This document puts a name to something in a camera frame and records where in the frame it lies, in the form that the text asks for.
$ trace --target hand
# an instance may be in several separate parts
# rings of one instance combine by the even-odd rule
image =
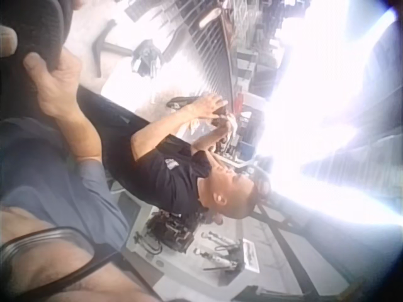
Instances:
[[[219,118],[220,116],[213,112],[226,104],[228,104],[228,101],[223,101],[220,96],[209,94],[183,107],[182,110],[191,114],[192,118]]]
[[[46,115],[64,120],[79,112],[76,97],[81,62],[77,57],[64,48],[59,65],[50,73],[39,54],[29,53],[24,66],[37,86],[39,106]]]

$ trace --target finger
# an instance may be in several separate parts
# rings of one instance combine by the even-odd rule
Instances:
[[[224,107],[224,106],[227,105],[227,104],[228,104],[228,101],[222,100],[222,99],[220,99],[219,101],[217,101],[217,102],[215,103],[215,105],[216,105],[217,108]]]
[[[220,118],[219,115],[211,114],[208,118],[214,119],[214,118]]]
[[[72,0],[72,2],[73,2],[73,9],[75,11],[82,8],[82,6],[86,3],[85,0]]]
[[[0,57],[9,57],[17,50],[18,38],[16,32],[7,26],[0,25],[1,43]]]
[[[24,67],[37,86],[53,80],[47,69],[46,62],[35,52],[31,52],[25,57]]]

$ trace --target sleeve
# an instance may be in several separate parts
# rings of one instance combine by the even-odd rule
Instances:
[[[171,213],[186,212],[186,179],[168,169],[160,151],[154,149],[139,158],[135,162],[135,173],[147,196],[145,202]]]
[[[191,161],[197,165],[201,176],[207,177],[209,175],[212,165],[210,164],[205,151],[197,151],[195,154],[193,154]]]
[[[112,195],[106,183],[103,164],[94,159],[82,161],[78,164],[79,174],[84,187],[96,199],[112,203]]]

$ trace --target equipment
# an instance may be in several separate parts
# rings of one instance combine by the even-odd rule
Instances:
[[[150,254],[160,254],[164,244],[170,249],[186,253],[188,247],[194,241],[194,233],[199,224],[203,223],[204,215],[196,213],[194,215],[179,216],[159,210],[146,224],[144,236],[136,234],[135,241],[142,244]],[[145,237],[151,237],[157,241],[158,247],[153,247]]]

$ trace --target person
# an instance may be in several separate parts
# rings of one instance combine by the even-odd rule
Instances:
[[[209,211],[210,216],[217,215],[218,224],[220,215],[241,219],[253,211],[258,200],[254,182],[227,168],[211,152],[227,136],[229,122],[192,145],[170,135],[196,118],[219,118],[213,112],[226,105],[222,98],[203,96],[148,123],[87,89],[79,89],[79,95],[82,110],[101,135],[106,168],[130,193],[177,215]]]
[[[227,135],[229,122],[199,138],[191,145],[190,153],[176,155],[157,148],[184,123],[195,118],[219,118],[213,112],[226,103],[213,94],[203,96],[132,135],[132,167],[133,173],[141,176],[136,191],[142,200],[179,214],[204,208],[237,219],[250,214],[255,205],[254,183],[221,164],[209,151]]]
[[[2,296],[159,301],[112,261],[128,226],[111,200],[99,135],[77,104],[80,61],[63,50],[51,73],[36,53],[24,66],[60,131],[33,118],[0,123]]]

